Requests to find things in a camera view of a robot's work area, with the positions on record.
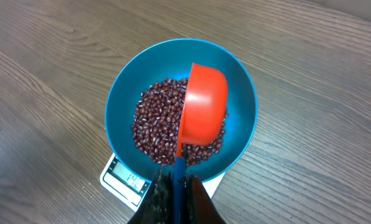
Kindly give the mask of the blue metal bowl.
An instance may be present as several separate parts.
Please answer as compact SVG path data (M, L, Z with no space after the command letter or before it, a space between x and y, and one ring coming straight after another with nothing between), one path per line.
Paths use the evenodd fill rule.
M131 124L140 94L165 77L189 75L192 63L220 70L228 84L225 134L217 154L187 168L203 182L227 171L243 155L254 134L258 118L255 85L245 66L224 47L203 39L180 38L157 43L132 58L119 72L106 100L104 123L109 145L131 172L151 182L161 166L139 151Z

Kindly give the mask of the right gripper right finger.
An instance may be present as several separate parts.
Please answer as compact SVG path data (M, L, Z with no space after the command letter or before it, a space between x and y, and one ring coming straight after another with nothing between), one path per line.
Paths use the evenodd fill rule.
M202 181L195 175L186 176L186 224L226 224L210 199Z

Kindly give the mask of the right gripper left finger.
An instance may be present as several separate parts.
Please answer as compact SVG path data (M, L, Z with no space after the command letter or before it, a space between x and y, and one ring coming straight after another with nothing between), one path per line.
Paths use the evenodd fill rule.
M173 221L173 186L171 173L158 170L140 207L128 224L169 224Z

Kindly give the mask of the red scoop blue handle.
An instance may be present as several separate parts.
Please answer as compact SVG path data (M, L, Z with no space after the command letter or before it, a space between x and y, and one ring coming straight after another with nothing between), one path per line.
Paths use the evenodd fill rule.
M227 102L227 81L219 70L193 63L186 87L178 129L173 173L173 223L183 218L186 161L182 156L183 144L208 145L218 135Z

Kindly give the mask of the red beans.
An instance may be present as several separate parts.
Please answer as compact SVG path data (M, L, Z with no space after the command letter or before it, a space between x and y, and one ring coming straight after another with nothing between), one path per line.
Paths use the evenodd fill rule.
M131 125L135 147L161 166L175 162L187 78L165 78L140 94Z

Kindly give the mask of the white kitchen scale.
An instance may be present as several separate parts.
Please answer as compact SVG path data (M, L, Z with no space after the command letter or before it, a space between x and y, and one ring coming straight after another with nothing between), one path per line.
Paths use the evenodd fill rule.
M157 169L162 168L163 172L173 171L173 166L161 167L156 163L153 163L146 155L141 155L141 161L153 164L152 174L155 175ZM210 198L213 197L215 191L218 189L225 172L221 175L209 180L203 181L203 186L207 191ZM127 205L131 210L136 212L140 204L143 202L148 189L150 188L150 182L141 178L137 174L133 173L116 157L115 153L111 155L108 163L104 167L99 181L101 185L117 197L121 202Z

